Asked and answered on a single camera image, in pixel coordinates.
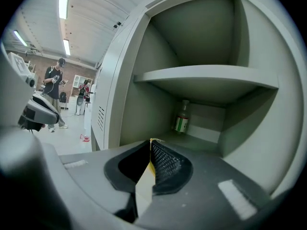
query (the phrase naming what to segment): man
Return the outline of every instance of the man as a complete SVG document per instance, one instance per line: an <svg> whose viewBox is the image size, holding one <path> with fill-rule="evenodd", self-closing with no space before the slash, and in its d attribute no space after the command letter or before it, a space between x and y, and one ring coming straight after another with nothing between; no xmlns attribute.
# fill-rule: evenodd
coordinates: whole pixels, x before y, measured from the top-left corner
<svg viewBox="0 0 307 230"><path fill-rule="evenodd" d="M46 98L58 111L61 112L61 107L59 105L59 85L65 85L65 81L62 80L63 72L60 68L63 68L65 65L65 60L60 58L57 61L57 64L52 67L48 67L45 73L44 84L45 89L42 94L44 98ZM68 128L68 125L65 124L62 117L59 118L59 128ZM48 129L50 132L54 132L54 125L48 125Z"/></svg>
<svg viewBox="0 0 307 230"><path fill-rule="evenodd" d="M86 99L86 96L88 95L88 93L90 92L90 88L87 86L88 84L88 80L84 80L84 84L81 84L79 86L79 96L83 96L83 101L82 101L82 104L81 105L78 105L77 104L77 115L79 116L80 113L81 115L84 114L84 110L85 110L85 99Z"/></svg>

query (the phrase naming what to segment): white cabinet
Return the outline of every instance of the white cabinet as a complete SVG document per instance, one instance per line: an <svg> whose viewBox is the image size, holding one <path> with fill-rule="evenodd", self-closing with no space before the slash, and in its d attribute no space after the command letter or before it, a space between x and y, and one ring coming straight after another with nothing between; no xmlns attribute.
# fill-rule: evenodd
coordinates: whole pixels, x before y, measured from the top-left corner
<svg viewBox="0 0 307 230"><path fill-rule="evenodd" d="M295 26L269 9L258 0L140 4L103 61L92 116L99 148L165 139L218 154L272 193L307 147L307 73ZM178 136L182 99L191 119Z"/></svg>

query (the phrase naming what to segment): gray surface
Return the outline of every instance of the gray surface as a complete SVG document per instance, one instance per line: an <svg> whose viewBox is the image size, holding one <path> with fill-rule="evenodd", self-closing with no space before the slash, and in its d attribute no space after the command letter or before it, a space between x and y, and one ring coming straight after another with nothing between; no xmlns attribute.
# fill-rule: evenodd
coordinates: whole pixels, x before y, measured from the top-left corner
<svg viewBox="0 0 307 230"><path fill-rule="evenodd" d="M217 156L221 156L216 143L189 136L184 133L179 134L174 130L157 136L157 138L164 140L165 142L173 143L194 151L204 151Z"/></svg>
<svg viewBox="0 0 307 230"><path fill-rule="evenodd" d="M229 179L233 179L259 207L269 201L269 196L257 184L222 159L175 145L168 144L168 147L192 162L193 175L179 192L154 196L136 225L146 229L176 230L229 228L240 220L217 186Z"/></svg>
<svg viewBox="0 0 307 230"><path fill-rule="evenodd" d="M241 1L248 23L248 68L276 72L279 89L276 96L262 102L262 106L249 116L244 117L245 112L240 111L252 110L254 107L249 103L238 105L240 110L233 107L228 112L228 117L240 118L222 132L224 141L221 149L230 150L230 146L236 146L235 150L231 148L233 152L224 158L225 161L272 193L285 177L296 152L307 147L307 132L302 130L307 123L304 120L307 107L304 103L306 63L301 61L299 64L299 48L287 31L277 29L283 24L275 14L267 17L262 12L265 11L264 6L261 11L248 0ZM248 135L247 128L250 130L252 126L254 130ZM303 158L305 154L304 151L299 157ZM294 174L289 178L293 185Z"/></svg>
<svg viewBox="0 0 307 230"><path fill-rule="evenodd" d="M146 72L135 82L151 82L174 96L194 102L229 104L258 86L278 88L277 74L269 70L229 65L197 65Z"/></svg>
<svg viewBox="0 0 307 230"><path fill-rule="evenodd" d="M115 156L122 151L121 149L115 149L114 152L110 150L109 153L114 153ZM43 146L43 154L46 161L46 169L50 174L50 182L68 211L72 229L139 229L115 217L87 195L64 168L52 146L45 144ZM83 157L84 154L78 154L72 157L67 156L66 159L64 157L63 160L69 162Z"/></svg>
<svg viewBox="0 0 307 230"><path fill-rule="evenodd" d="M228 64L234 28L233 0L193 0L153 17L181 66Z"/></svg>
<svg viewBox="0 0 307 230"><path fill-rule="evenodd" d="M68 173L75 183L100 207L111 213L116 213L125 208L130 194L114 189L104 174L104 165L111 158L140 143L136 142L123 148L108 149L105 151L63 155L60 156L60 159L64 164L85 160L87 164L70 168L67 170Z"/></svg>

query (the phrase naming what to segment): black mesh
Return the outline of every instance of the black mesh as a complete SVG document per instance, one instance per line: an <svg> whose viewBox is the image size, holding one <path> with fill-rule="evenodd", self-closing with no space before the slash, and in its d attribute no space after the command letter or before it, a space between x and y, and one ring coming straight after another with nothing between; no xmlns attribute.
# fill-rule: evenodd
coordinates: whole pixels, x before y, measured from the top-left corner
<svg viewBox="0 0 307 230"><path fill-rule="evenodd" d="M178 192L193 173L192 163L186 157L157 141L152 142L151 162L155 169L154 195Z"/></svg>
<svg viewBox="0 0 307 230"><path fill-rule="evenodd" d="M176 174L180 168L180 160L152 145L153 156L151 158L155 169L155 183L159 184Z"/></svg>

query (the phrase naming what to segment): white floor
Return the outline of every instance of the white floor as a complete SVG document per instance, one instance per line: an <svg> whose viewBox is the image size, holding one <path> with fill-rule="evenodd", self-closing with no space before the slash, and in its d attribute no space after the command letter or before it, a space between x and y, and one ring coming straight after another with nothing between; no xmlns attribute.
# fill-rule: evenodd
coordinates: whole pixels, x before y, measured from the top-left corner
<svg viewBox="0 0 307 230"><path fill-rule="evenodd" d="M59 128L56 124L55 132L49 132L47 126L39 132L33 133L43 143L52 144L58 155L91 152L91 142L83 142L80 135L85 135L84 115L76 116L65 110L61 111L64 122L68 125L67 129Z"/></svg>

